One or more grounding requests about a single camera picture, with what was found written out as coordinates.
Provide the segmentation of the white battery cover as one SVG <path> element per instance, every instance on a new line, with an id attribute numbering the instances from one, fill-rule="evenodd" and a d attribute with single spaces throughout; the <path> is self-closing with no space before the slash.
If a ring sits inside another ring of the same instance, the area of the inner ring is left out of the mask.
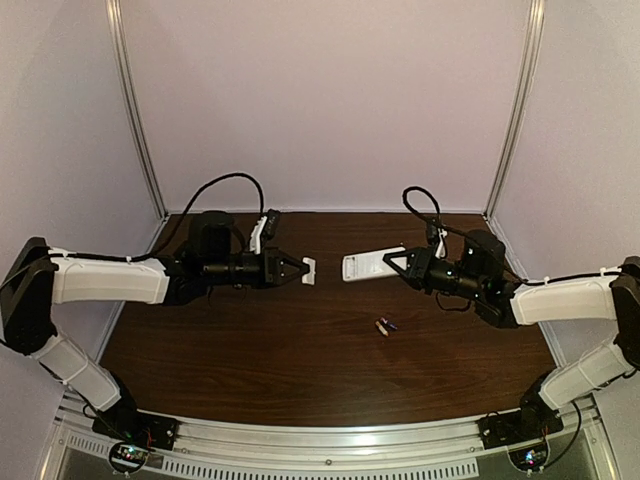
<path id="1" fill-rule="evenodd" d="M 302 263 L 305 265 L 301 282 L 304 285 L 314 286 L 316 283 L 316 260 L 311 257 L 303 257 Z"/>

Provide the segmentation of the white remote control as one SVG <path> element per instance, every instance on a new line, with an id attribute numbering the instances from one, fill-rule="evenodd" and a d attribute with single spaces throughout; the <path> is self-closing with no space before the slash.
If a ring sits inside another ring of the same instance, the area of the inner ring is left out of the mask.
<path id="1" fill-rule="evenodd" d="M 404 246 L 397 246 L 346 255 L 342 259 L 342 280 L 346 283 L 351 283 L 398 276 L 398 273 L 384 262 L 383 257 L 386 254 L 403 251 L 405 251 Z"/>

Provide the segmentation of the gold AAA battery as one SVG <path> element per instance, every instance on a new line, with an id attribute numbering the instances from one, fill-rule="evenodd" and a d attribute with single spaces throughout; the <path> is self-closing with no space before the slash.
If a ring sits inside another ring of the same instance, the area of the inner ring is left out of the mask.
<path id="1" fill-rule="evenodd" d="M 379 322 L 376 322 L 375 326 L 376 326 L 377 330 L 379 331 L 379 333 L 381 335 L 383 335 L 384 337 L 388 337 L 389 336 L 389 332 L 387 331 L 387 329 L 382 324 L 380 324 Z"/>

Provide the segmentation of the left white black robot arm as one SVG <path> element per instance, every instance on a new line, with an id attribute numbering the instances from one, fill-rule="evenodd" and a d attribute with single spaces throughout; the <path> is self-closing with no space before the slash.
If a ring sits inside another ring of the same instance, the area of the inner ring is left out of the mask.
<path id="1" fill-rule="evenodd" d="M 1 285 L 4 345 L 30 357 L 71 387 L 94 409 L 95 418 L 123 444 L 137 442 L 144 421 L 123 382 L 90 359 L 51 318 L 55 305 L 116 301 L 182 306 L 216 286 L 267 289 L 299 280 L 315 282 L 316 262 L 268 246 L 280 214 L 260 216 L 248 244 L 223 211 L 196 215 L 186 241 L 172 256 L 102 257 L 49 246 L 41 237 L 24 245 Z"/>

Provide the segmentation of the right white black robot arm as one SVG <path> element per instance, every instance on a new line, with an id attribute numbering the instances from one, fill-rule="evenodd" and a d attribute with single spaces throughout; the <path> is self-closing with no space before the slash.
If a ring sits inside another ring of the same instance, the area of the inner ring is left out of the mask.
<path id="1" fill-rule="evenodd" d="M 382 260 L 409 286 L 460 297 L 489 325 L 518 328 L 565 320 L 616 323 L 613 339 L 578 360 L 541 376 L 523 395 L 512 430 L 530 442 L 550 428 L 559 409 L 571 401 L 639 369 L 639 259 L 617 268 L 538 282 L 505 277 L 504 244 L 492 233 L 466 235 L 461 257 L 441 258 L 433 245 L 401 249 Z"/>

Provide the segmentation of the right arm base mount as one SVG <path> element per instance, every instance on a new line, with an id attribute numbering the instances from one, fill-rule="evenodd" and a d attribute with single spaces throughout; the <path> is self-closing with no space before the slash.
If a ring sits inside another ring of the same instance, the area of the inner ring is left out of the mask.
<path id="1" fill-rule="evenodd" d="M 511 465 L 526 474 L 541 473 L 546 468 L 550 461 L 547 437 L 564 428 L 554 414 L 540 422 L 521 410 L 490 412 L 477 421 L 477 426 L 485 450 L 505 447 Z"/>

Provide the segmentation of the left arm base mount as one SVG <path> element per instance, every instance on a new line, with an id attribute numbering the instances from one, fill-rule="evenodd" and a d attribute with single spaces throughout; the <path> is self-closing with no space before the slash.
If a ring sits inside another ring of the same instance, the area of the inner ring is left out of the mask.
<path id="1" fill-rule="evenodd" d="M 89 416 L 92 431 L 115 441 L 107 461 L 115 474 L 129 478 L 150 467 L 162 452 L 171 452 L 177 439 L 176 418 L 136 411 L 133 420 L 120 422 L 105 412 Z"/>

